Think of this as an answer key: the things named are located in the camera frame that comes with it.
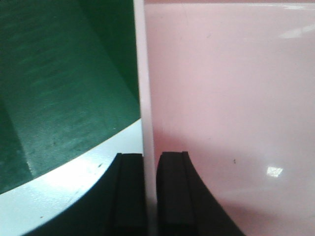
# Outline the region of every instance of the pink surface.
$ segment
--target pink surface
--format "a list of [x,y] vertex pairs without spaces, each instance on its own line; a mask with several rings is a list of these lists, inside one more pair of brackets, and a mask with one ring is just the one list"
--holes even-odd
[[148,4],[156,163],[188,150],[248,236],[315,235],[315,4]]

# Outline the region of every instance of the glossy surface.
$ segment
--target glossy surface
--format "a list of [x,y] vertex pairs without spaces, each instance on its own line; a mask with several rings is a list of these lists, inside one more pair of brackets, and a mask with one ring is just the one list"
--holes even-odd
[[156,161],[189,151],[248,236],[315,235],[315,4],[148,4]]
[[131,0],[1,0],[0,28],[0,193],[139,119]]
[[20,236],[51,220],[98,181],[118,152],[142,153],[142,149],[138,120],[74,160],[1,194],[0,235]]

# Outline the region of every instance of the green surface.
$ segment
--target green surface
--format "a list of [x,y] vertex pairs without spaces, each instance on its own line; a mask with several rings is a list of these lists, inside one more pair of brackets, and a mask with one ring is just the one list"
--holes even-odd
[[139,118],[131,0],[0,0],[0,193]]

